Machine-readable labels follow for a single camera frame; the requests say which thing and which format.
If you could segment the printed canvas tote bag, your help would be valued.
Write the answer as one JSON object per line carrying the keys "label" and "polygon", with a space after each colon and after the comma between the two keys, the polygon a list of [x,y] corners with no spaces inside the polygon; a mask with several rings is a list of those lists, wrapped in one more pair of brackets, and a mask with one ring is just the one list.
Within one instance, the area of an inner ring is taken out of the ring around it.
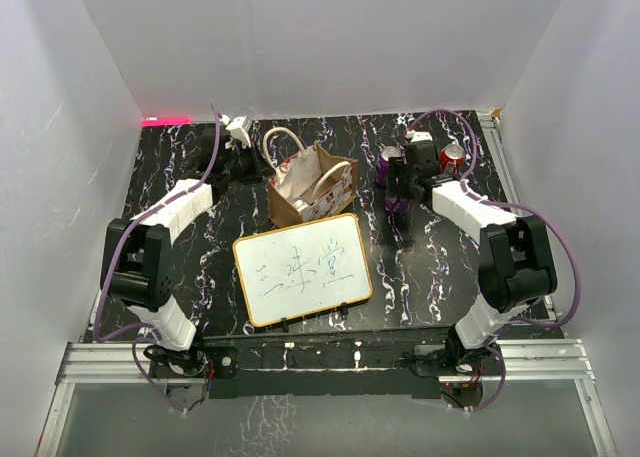
{"label": "printed canvas tote bag", "polygon": [[[298,147],[282,162],[269,153],[269,142],[279,133],[289,136]],[[278,228],[337,215],[356,198],[358,161],[332,155],[318,141],[307,146],[291,130],[275,127],[262,138],[262,154],[275,171],[267,181],[267,207],[270,221]],[[298,198],[306,200],[310,208],[298,213],[292,207]]]}

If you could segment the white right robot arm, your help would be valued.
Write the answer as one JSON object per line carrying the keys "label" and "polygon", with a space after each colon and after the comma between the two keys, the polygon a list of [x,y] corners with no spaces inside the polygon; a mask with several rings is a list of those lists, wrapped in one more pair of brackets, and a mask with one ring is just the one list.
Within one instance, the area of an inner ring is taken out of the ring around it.
{"label": "white right robot arm", "polygon": [[557,288],[545,223],[484,202],[464,180],[444,173],[435,144],[407,143],[387,158],[385,205],[390,211],[422,203],[456,224],[477,245],[479,294],[448,331],[444,348],[426,362],[466,374],[488,353],[486,346],[529,306]]}

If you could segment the purple soda can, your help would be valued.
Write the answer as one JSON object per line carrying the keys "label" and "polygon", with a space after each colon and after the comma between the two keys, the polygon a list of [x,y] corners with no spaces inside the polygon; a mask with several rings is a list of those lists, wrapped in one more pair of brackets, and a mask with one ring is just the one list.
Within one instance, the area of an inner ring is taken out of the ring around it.
{"label": "purple soda can", "polygon": [[385,208],[392,213],[405,213],[411,208],[411,200],[401,197],[390,189],[385,194]]}
{"label": "purple soda can", "polygon": [[310,208],[310,204],[309,204],[306,200],[304,200],[304,199],[302,199],[302,198],[298,198],[298,199],[295,199],[295,200],[292,202],[292,207],[293,207],[293,208],[294,208],[298,213],[302,213],[302,212],[303,212],[303,211],[305,211],[306,209],[309,209],[309,208]]}
{"label": "purple soda can", "polygon": [[387,179],[389,175],[390,159],[401,157],[402,152],[398,147],[386,146],[380,150],[377,164],[375,182],[381,188],[387,187]]}

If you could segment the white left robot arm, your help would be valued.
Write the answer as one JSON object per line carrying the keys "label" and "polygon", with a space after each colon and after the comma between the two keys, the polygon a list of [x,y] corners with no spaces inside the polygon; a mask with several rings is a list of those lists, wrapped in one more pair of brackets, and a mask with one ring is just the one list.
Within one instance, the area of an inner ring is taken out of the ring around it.
{"label": "white left robot arm", "polygon": [[231,183],[258,183],[269,173],[240,119],[203,131],[199,152],[186,174],[158,202],[129,220],[114,219],[107,226],[93,339],[105,342],[120,334],[100,332],[106,300],[116,298],[162,348],[173,352],[175,368],[186,376],[200,373],[207,353],[193,343],[196,326],[173,296],[173,244]]}

